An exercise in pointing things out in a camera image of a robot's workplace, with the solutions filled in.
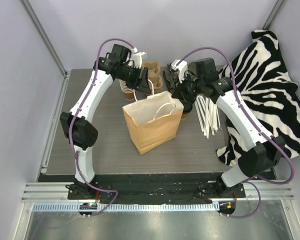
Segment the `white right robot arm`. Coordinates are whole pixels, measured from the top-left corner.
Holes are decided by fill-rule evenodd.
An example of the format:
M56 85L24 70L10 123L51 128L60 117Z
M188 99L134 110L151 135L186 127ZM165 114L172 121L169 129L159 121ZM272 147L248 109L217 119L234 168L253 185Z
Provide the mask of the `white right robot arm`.
M176 59L171 70L178 75L173 98L179 99L188 111L194 97L200 94L212 100L234 125L247 151L237 163L217 180L216 193L223 198L234 191L234 186L268 170L284 154L285 140L274 137L248 109L235 84L229 77L220 77L212 58L195 62L196 73L190 77L186 61Z

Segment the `black plastic cup lid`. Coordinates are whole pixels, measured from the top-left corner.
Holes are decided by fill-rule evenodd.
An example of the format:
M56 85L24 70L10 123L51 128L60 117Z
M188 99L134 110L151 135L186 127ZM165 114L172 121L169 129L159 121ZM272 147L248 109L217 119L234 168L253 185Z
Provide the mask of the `black plastic cup lid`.
M191 102L181 101L183 105L183 114L189 114L193 109L193 104Z

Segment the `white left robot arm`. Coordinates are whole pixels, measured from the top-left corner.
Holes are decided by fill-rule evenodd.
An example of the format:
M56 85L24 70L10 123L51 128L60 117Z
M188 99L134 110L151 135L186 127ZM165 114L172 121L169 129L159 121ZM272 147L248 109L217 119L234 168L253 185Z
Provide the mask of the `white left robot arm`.
M75 158L75 176L72 184L66 185L70 200L90 200L98 190L93 169L93 146L98 130L92 120L107 89L118 79L132 89L150 93L148 68L143 67L147 53L135 47L114 44L104 57L98 55L90 80L77 103L69 112L62 112L60 123L71 145Z

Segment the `brown paper bag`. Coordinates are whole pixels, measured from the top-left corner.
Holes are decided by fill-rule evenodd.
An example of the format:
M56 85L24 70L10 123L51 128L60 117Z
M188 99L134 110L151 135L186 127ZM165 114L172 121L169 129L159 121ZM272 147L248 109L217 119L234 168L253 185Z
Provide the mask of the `brown paper bag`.
M130 139L142 155L173 139L184 106L169 91L147 96L122 107Z

